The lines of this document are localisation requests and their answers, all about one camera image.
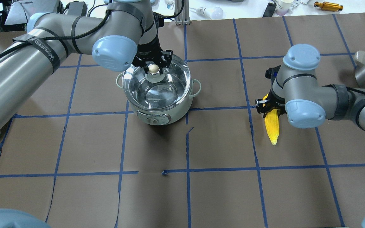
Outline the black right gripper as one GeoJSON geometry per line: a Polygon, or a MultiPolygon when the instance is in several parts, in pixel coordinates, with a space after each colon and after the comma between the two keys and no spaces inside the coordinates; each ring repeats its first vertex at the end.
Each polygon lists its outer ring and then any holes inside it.
{"type": "Polygon", "coordinates": [[[276,76],[278,75],[280,68],[281,66],[276,66],[270,67],[266,70],[265,78],[271,81],[271,89],[268,92],[267,98],[255,100],[255,108],[257,113],[262,114],[263,118],[265,118],[273,108],[278,108],[280,110],[280,114],[286,114],[285,99],[279,97],[273,91],[273,83],[276,81],[276,76]]]}

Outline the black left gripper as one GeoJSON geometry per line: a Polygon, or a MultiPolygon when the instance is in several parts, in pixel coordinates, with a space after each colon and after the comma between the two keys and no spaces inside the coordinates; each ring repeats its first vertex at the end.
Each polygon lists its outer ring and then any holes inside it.
{"type": "Polygon", "coordinates": [[[142,69],[145,74],[150,73],[151,63],[154,62],[159,66],[160,74],[164,74],[164,69],[169,68],[173,57],[173,50],[163,50],[159,38],[147,44],[139,44],[137,53],[133,59],[133,66],[142,69]]]}

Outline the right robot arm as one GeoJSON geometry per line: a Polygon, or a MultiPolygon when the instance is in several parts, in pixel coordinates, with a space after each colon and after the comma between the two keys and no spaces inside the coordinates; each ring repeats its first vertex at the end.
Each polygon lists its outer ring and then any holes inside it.
{"type": "Polygon", "coordinates": [[[320,86],[315,72],[320,60],[314,46],[297,44],[288,50],[281,65],[266,70],[271,88],[255,100],[255,106],[263,115],[272,145],[278,141],[281,115],[287,115],[288,122],[300,129],[318,127],[326,120],[348,120],[365,131],[365,85],[320,86]]]}

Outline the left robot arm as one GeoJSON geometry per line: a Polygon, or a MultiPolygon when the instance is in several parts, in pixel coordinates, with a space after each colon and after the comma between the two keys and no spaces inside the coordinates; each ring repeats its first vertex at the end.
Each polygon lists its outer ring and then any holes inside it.
{"type": "Polygon", "coordinates": [[[35,91],[72,53],[92,56],[106,69],[125,71],[131,65],[160,71],[171,64],[173,52],[163,50],[158,28],[164,17],[149,0],[115,0],[107,4],[103,19],[36,13],[27,33],[13,39],[0,54],[0,134],[35,91]]]}

